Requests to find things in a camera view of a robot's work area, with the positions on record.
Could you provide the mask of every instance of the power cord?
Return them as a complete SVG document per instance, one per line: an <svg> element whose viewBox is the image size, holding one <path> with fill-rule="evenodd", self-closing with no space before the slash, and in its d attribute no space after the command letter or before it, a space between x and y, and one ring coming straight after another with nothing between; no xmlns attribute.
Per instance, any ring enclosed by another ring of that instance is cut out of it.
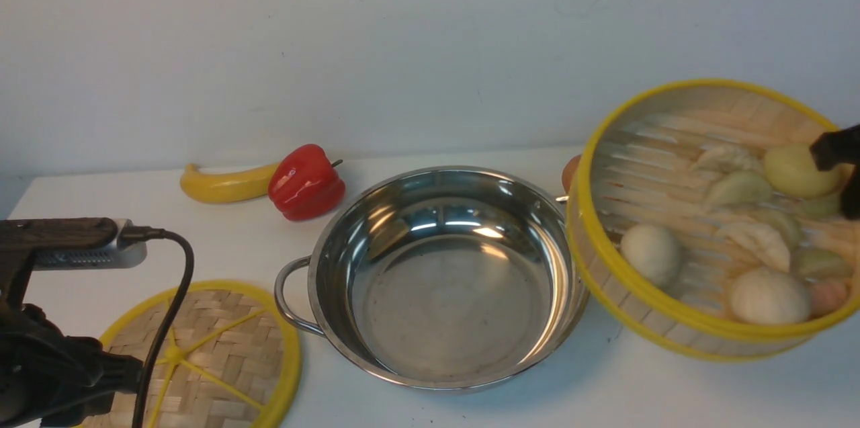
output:
<svg viewBox="0 0 860 428"><path fill-rule="evenodd" d="M132 428L142 428L146 413L146 398L150 390L150 378L153 376L153 370L156 367L156 361L159 358L159 352L164 339L167 337L170 325L173 324L176 312L179 312L182 300L185 299L185 294L188 293L188 286L191 285L191 275L194 272L194 250L191 249L191 244L188 243L187 239L182 238L181 235L160 228L150 228L149 226L127 226L120 232L120 239L129 243L150 241L151 239L169 239L169 241L175 241L179 244L185 253L185 273L182 274L182 280L179 282L179 287L176 288L176 294L164 314L164 320L162 320L159 330L156 332L150 352L146 355L144 372L142 373L140 386L138 387L137 398L134 401Z"/></svg>

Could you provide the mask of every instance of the white table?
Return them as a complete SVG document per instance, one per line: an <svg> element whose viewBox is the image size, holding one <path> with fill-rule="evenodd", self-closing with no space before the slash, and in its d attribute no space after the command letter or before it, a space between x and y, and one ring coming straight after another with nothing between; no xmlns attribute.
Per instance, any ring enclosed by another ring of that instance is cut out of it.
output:
<svg viewBox="0 0 860 428"><path fill-rule="evenodd" d="M561 194L559 173L578 147L350 161L339 167L349 193L431 165L482 165ZM12 218L108 216L185 235L196 280L233 278L270 288L280 267L310 253L328 218L286 222L266 198L203 205L186 198L180 171L41 177ZM37 272L27 302L67 334L99 336L141 300L175 286L182 254L150 242L129 271ZM288 296L303 304L303 275ZM310 315L307 305L300 314ZM344 360L325 339L302 334L304 373L283 426L727 426L809 428L860 424L860 317L812 342L756 363L703 363L621 330L594 300L568 341L501 387L468 396L397 388Z"/></svg>

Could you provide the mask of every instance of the stainless steel pot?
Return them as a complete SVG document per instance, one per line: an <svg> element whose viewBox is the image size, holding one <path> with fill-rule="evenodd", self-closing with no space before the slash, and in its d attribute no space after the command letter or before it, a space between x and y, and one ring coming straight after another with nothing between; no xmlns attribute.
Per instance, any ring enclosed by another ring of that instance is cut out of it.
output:
<svg viewBox="0 0 860 428"><path fill-rule="evenodd" d="M284 299L303 267L316 322ZM368 373L442 391L527 370L561 345L587 300L559 204L475 167L411 171L366 190L310 257L282 269L274 296L293 326Z"/></svg>

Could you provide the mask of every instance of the yellow rim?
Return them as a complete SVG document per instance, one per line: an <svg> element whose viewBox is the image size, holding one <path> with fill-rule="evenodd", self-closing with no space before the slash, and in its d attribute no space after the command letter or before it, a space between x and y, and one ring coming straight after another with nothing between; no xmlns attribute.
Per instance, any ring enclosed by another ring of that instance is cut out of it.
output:
<svg viewBox="0 0 860 428"><path fill-rule="evenodd" d="M293 398L296 397L296 392L298 391L298 382L302 375L302 356L301 356L301 347L298 342L298 334L296 333L295 328L290 326L286 321L283 320L282 317L277 313L277 308L274 305L274 299L271 297L271 293L262 290L261 288L254 287L253 285L243 284L242 282L230 281L230 280L211 280L206 282L194 282L191 284L191 287L188 288L188 292L198 292L200 290L230 290L243 296L251 297L256 300L256 302L260 303L263 306L262 309L251 312L251 314L246 315L239 320L236 320L230 323L226 327L222 327L218 329L214 333L210 333L205 339L199 340L194 343L190 348L184 349L184 351L193 351L203 345L208 340L217 336L218 334L223 333L233 327L238 326L242 322L249 320L250 318L254 318L260 314L264 314L264 312L268 312L271 318L273 318L277 322L277 327L279 327L280 332L283 334L283 342L284 342L284 356L282 360L282 367L280 368L280 379L277 381L277 387L274 389L273 394L269 397L267 404L260 404L256 400L249 398L244 392L238 391L236 388L224 383L221 379L218 379L215 376L212 376L206 370L202 370L198 368L196 365L188 363L188 361L181 360L180 364L187 366L191 371L206 377L209 381L215 382L221 388L225 389L231 394L236 395L241 400L246 403L251 404L251 406L256 407L256 409L260 410L260 416L255 419L254 423L251 425L251 428L274 428L279 426L286 412L290 409ZM122 329L128 325L129 322L137 318L139 315L144 314L148 309L153 308L162 302L169 302L170 299L176 293L175 288L171 288L171 290L166 290L156 296L150 297L144 302L139 303L132 310L123 314L122 317L118 318L111 327L108 327L105 333L101 336L101 342L104 345L110 345L110 343L114 340L114 337L122 331ZM166 341L169 346L176 346L176 339L173 333L173 328L170 328L170 333L168 339ZM166 363L164 360L159 360L159 364ZM170 379L170 376L173 375L173 371L175 369L174 365L169 367L169 373L167 379ZM159 397L157 397L156 403L153 405L153 413L157 413L160 409L162 401L164 399L164 395L167 392L167 387L169 382L164 382L163 389L159 392ZM156 417L150 416L150 421L148 422L148 426L153 425Z"/></svg>
<svg viewBox="0 0 860 428"><path fill-rule="evenodd" d="M568 204L568 217L570 218L571 214L576 214L577 212L572 211L572 204ZM578 247L572 238L574 238L574 232L572 231L572 224L568 222L568 237L571 238L570 242L570 250L571 253L574 254L574 260L577 265L584 265L583 257L581 257L580 251L578 251ZM589 287L591 294L600 302L600 305L604 306L606 310L610 312L615 318L621 321L621 324L624 324L627 328L632 330L634 333L639 334L639 336L645 337L645 339L655 343L662 348L669 349L669 351L677 352L678 354L687 355L687 357L694 357L697 359L701 359L703 361L720 361L721 363L743 363L744 361L755 361L757 359L765 359L768 357L773 357L774 355L780 354L781 352L789 351L789 349L793 349L798 347L804 342L798 343L797 345L789 346L785 349L780 349L780 351L771 352L768 354L759 354L759 355L724 355L724 354L711 354L709 352L697 351L694 348L691 348L686 345L680 345L680 343L676 343L672 340L666 339L666 337L660 336L654 331L648 329L648 327L643 326L641 322L637 322L630 315L627 315L627 312L624 312L618 305L615 305L612 300L607 297L602 290L600 290L600 286L591 276L591 272L589 269L579 269L580 277L583 278L583 281L586 282L586 287Z"/></svg>
<svg viewBox="0 0 860 428"><path fill-rule="evenodd" d="M580 212L578 212L578 214L580 214L581 219L583 220L583 226L586 230L586 234L589 236L590 241L592 241L592 244L594 245L598 256L600 257L600 259L603 260L607 268L610 269L610 271L618 279L618 281L620 281L621 284L627 288L627 290L635 294L635 296L639 298L642 302L644 302L645 305L648 305L651 308L659 311L661 314L666 315L666 317L686 324L687 326L692 327L703 333L709 333L719 337L727 337L727 339L737 339L749 342L772 342L774 340L791 339L792 337L805 337L814 333L819 333L827 327L834 326L842 320L845 320L846 318L854 314L854 312L856 312L858 308L860 308L860 296L855 297L853 300L851 300L851 302L848 302L846 305L842 306L841 309L836 310L836 312L833 312L832 314L826 315L822 318L817 318L816 320L804 322L802 324L794 324L791 326L753 326L750 324L741 324L740 322L733 322L731 320L724 320L724 318L716 318L704 314L704 312L697 311L690 306L684 305L678 300L672 299L672 297L667 296L657 287L654 287L654 285L642 278L641 275L636 273L636 271L634 271L633 268L630 267L626 261L624 261L624 258L621 257L621 254L618 253L617 250L615 250L615 247L609 241L609 238L606 236L603 226L600 224L600 220L597 216L597 211L594 208L594 204L591 199L591 165L593 162L594 151L597 149L597 145L600 141L600 138L603 136L606 129L608 129L611 123L615 121L615 119L618 119L622 113L626 112L627 109L630 109L637 103L640 103L640 101L644 101L645 99L654 97L654 95L661 94L667 91L703 86L731 87L743 91L754 92L759 95L764 95L764 97L768 97L775 101L780 101L781 103L784 103L787 106L792 107L793 109L798 110L801 113L804 113L806 116L813 119L815 122L819 122L821 125L823 125L823 127L829 130L838 129L835 125L833 125L832 122L824 118L824 116L821 116L818 112L809 109L809 107L803 105L802 103L799 103L791 97L787 97L786 95L780 94L779 92L772 91L759 85L746 84L744 82L738 82L728 79L694 79L674 82L672 84L663 85L651 91L643 92L642 94L633 97L631 100L627 101L626 104L621 106L618 110L616 110L608 118L606 118L602 124L600 124L600 127L589 140L589 143L587 143L586 148L583 152L583 159L581 159L580 162L580 167L578 167L577 169L575 184L578 189L576 193L578 198L578 204L580 204ZM592 290L592 293L594 293L595 296L600 299L600 302L604 303L605 305L605 300L608 299L601 298L602 294L599 292L599 287L593 284L589 284L589 287ZM620 311L620 309L610 308L610 310L613 311L613 313L615 315L618 315L619 317L624 315ZM628 324L629 327L633 328L633 330L636 330L636 332L644 330L643 327L642 329L640 329L638 327L638 324L633 322L632 320L630 320L630 322L632 322L632 324ZM660 343L661 345L666 345L666 339L663 339L662 341L658 340L662 339L662 337L657 337L657 339L655 339L647 333L642 334L649 339L654 340L654 342ZM700 353L698 353L697 351L694 352L697 357L701 357Z"/></svg>

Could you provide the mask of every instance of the white wall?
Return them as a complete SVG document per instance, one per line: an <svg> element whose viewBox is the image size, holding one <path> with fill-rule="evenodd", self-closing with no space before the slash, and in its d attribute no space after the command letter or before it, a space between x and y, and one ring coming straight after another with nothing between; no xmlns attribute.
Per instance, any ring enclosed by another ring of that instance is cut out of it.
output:
<svg viewBox="0 0 860 428"><path fill-rule="evenodd" d="M847 125L858 30L860 0L0 0L0 173L583 142L698 76Z"/></svg>

